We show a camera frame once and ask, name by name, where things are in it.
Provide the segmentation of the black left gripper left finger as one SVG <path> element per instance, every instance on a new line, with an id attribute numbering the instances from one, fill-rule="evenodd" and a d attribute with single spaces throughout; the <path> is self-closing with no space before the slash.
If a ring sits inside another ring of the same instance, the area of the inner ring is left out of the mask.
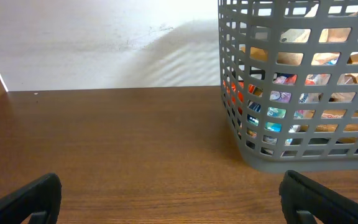
<path id="1" fill-rule="evenodd" d="M 0 198 L 0 223 L 56 224 L 62 201 L 62 184 L 57 174 L 45 174 Z"/>

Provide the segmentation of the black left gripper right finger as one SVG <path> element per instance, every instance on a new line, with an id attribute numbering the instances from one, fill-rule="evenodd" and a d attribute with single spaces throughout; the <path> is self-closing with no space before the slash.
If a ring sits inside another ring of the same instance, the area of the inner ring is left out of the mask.
<path id="1" fill-rule="evenodd" d="M 288 170 L 279 186 L 287 223 L 358 223 L 358 203 Z"/>

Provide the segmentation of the grey plastic lattice basket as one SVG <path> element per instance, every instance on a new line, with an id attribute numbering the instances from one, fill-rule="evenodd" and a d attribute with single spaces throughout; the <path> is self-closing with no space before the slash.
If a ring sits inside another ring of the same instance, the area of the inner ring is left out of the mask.
<path id="1" fill-rule="evenodd" d="M 252 60 L 242 47 L 260 46 L 274 52 L 278 51 L 271 37 L 279 37 L 279 28 L 285 27 L 284 14 L 306 14 L 318 1 L 219 1 L 219 62 L 221 97 L 224 104 L 223 81 L 244 82 L 244 89 L 250 84 L 262 89 L 262 101 L 267 102 L 271 91 L 300 93 L 322 93 L 321 106 L 326 108 L 332 98 L 345 101 L 350 93 L 356 97 L 351 108 L 358 109 L 358 85 L 346 86 L 306 86 L 304 81 L 295 85 L 274 84 L 278 66 L 272 60 L 260 62 Z M 246 142 L 238 138 L 232 124 L 232 118 L 225 107 L 227 119 L 237 141 L 242 158 L 253 168 L 268 172 L 283 172 L 288 169 L 300 171 L 358 169 L 358 154 L 346 156 L 329 156 L 324 153 L 320 157 L 281 157 L 266 156 L 246 146 Z"/>

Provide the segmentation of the orange spaghetti pasta packet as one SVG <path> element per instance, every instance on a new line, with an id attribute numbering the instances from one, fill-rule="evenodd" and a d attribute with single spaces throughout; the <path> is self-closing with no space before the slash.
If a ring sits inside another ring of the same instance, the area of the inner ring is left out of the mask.
<path id="1" fill-rule="evenodd" d="M 332 98 L 323 109 L 320 104 L 322 93 L 317 103 L 299 103 L 301 93 L 291 93 L 289 103 L 279 103 L 270 98 L 263 102 L 262 89 L 250 84 L 245 90 L 243 81 L 223 81 L 223 88 L 224 105 L 228 108 L 238 138 L 251 149 L 259 144 L 261 154 L 281 157 L 295 157 L 297 154 L 304 157 L 320 157 L 324 153 L 329 156 L 358 154 L 358 109 L 351 108 L 355 93 L 350 93 L 345 101 Z M 251 101 L 260 104 L 259 112 L 249 108 Z M 267 116 L 269 106 L 286 109 L 286 116 Z M 314 110 L 314 114 L 310 119 L 294 119 L 296 110 Z M 282 130 L 279 133 L 269 131 L 265 129 L 266 122 L 280 123 Z M 301 125 L 299 132 L 288 132 L 293 124 Z M 264 136 L 277 138 L 277 143 L 264 142 Z"/>

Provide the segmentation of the colourful Kleenex tissue multipack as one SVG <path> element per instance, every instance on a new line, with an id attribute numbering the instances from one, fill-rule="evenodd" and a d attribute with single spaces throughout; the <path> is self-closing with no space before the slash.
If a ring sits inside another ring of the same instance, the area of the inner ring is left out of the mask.
<path id="1" fill-rule="evenodd" d="M 293 85 L 296 82 L 297 75 L 295 74 L 286 74 L 286 73 L 276 73 L 274 79 L 274 84 L 284 84 L 284 85 Z M 310 74 L 307 75 L 305 84 L 306 85 L 323 85 L 327 84 L 330 74 Z M 299 97 L 299 103 L 317 103 L 321 97 L 321 93 L 302 93 Z M 271 91 L 270 100 L 276 101 L 279 103 L 289 103 L 291 100 L 291 93 L 283 91 Z M 250 102 L 249 108 L 259 112 L 260 104 L 256 102 Z M 273 118 L 284 118 L 287 114 L 286 109 L 275 108 L 269 106 L 267 109 L 267 116 Z M 293 114 L 294 119 L 310 119 L 313 117 L 314 110 L 296 110 Z M 282 125 L 280 123 L 266 122 L 265 129 L 279 133 L 282 130 Z M 301 129 L 300 124 L 293 124 L 289 127 L 289 133 L 299 132 Z M 276 144 L 277 138 L 271 136 L 264 136 L 262 140 L 268 144 Z"/>

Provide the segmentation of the beige brown snack pouch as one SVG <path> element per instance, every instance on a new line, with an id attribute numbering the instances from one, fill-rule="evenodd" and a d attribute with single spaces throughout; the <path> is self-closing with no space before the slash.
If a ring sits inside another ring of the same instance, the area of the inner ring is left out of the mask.
<path id="1" fill-rule="evenodd" d="M 275 83 L 358 85 L 358 1 L 318 1 L 306 14 L 284 14 L 270 40 L 278 47 L 242 47 L 252 60 L 278 66 Z"/>

